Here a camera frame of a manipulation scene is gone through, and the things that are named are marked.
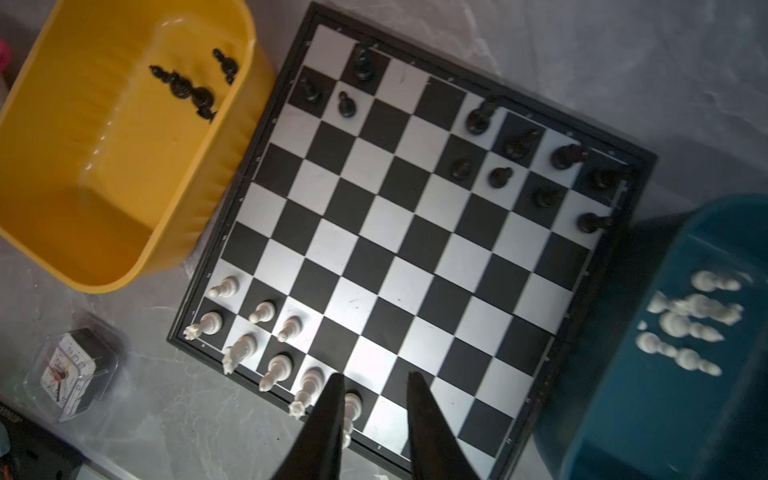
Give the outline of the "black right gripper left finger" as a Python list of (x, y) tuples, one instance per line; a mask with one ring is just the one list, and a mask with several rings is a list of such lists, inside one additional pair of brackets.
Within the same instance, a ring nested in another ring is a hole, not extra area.
[(272, 480), (339, 478), (344, 438), (344, 387), (341, 374), (330, 376)]

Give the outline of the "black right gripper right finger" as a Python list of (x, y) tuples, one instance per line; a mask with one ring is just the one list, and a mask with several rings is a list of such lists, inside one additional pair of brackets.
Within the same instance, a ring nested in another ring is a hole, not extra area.
[(413, 479), (478, 479), (418, 372), (408, 374), (407, 411)]

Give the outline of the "white chess piece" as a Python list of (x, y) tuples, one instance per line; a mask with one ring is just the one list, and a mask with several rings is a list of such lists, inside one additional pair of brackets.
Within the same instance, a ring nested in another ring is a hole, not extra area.
[(343, 437), (342, 448), (347, 449), (352, 441), (354, 423), (362, 414), (362, 399), (354, 392), (348, 392), (344, 395), (344, 417), (343, 417)]

